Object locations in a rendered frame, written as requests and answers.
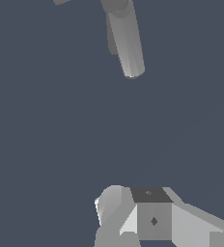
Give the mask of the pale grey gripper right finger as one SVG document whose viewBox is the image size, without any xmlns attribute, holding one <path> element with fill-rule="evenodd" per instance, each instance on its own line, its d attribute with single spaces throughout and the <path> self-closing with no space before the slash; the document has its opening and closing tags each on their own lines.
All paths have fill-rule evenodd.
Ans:
<svg viewBox="0 0 224 247">
<path fill-rule="evenodd" d="M 120 235 L 171 241 L 176 247 L 224 247 L 224 220 L 186 204 L 170 187 L 130 188 L 135 207 Z"/>
</svg>

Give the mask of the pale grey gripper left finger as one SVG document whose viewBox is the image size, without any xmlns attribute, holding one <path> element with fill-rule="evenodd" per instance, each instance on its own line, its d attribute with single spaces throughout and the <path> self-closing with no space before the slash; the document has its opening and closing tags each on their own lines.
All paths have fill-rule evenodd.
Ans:
<svg viewBox="0 0 224 247">
<path fill-rule="evenodd" d="M 134 232 L 120 233 L 127 217 L 135 208 L 128 187 L 111 185 L 95 200 L 99 228 L 94 247 L 139 247 L 138 235 Z"/>
</svg>

